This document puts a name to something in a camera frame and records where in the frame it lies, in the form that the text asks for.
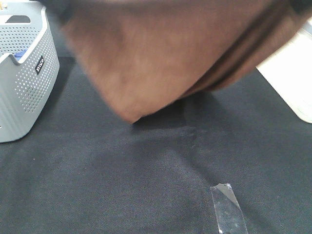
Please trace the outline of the clear tape strip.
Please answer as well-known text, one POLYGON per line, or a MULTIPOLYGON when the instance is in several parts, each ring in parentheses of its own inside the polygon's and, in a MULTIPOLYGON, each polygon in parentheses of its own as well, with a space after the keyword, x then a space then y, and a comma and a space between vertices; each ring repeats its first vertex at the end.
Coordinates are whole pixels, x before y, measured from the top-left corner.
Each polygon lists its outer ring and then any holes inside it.
POLYGON ((219 234, 248 234, 240 205, 229 183, 210 187, 219 234))

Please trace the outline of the white plastic basket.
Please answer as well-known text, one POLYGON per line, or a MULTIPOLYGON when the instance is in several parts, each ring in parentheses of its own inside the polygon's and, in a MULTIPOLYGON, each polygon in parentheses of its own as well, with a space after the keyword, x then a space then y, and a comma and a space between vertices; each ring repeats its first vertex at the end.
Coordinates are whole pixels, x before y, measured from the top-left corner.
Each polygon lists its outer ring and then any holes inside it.
POLYGON ((256 68, 302 121, 312 122, 311 19, 256 68))

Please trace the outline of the grey perforated laundry basket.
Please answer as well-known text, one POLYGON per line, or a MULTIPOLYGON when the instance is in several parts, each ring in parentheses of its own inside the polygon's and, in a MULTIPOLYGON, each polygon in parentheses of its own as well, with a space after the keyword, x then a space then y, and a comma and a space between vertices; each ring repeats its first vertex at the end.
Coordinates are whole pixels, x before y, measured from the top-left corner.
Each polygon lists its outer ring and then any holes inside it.
POLYGON ((59 72, 46 8, 38 1, 0 2, 0 141, 24 137, 42 112, 59 72), (27 49, 20 60, 14 54, 27 49))

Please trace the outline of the black table cloth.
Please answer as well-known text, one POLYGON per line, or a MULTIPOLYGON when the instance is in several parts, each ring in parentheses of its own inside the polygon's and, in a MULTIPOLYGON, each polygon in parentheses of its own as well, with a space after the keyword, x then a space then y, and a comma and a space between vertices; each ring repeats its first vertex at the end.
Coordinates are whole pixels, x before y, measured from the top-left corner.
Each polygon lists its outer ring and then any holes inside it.
POLYGON ((130 125, 48 16, 60 70, 32 130, 0 146, 3 234, 216 234, 229 183, 251 234, 312 231, 312 126, 254 70, 130 125))

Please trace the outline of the blue cloth in basket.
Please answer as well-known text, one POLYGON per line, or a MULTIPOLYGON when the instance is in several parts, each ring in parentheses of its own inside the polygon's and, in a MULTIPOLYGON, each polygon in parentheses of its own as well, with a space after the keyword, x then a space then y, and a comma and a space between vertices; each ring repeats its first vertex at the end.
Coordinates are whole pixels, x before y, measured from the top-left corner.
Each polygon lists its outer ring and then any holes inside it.
POLYGON ((27 49, 22 50, 22 51, 19 51, 19 52, 17 52, 17 53, 14 54, 14 57, 15 57, 16 60, 18 61, 18 60, 20 60, 20 59, 24 56, 24 54, 25 54, 26 52, 27 52, 27 49))

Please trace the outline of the brown towel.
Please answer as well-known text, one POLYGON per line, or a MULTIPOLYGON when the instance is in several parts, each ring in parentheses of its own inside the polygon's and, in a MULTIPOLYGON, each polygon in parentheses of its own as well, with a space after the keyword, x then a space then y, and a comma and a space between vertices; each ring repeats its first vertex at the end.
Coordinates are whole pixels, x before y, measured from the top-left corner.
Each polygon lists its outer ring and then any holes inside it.
POLYGON ((107 105, 134 123, 235 83, 312 15, 309 0, 44 0, 107 105))

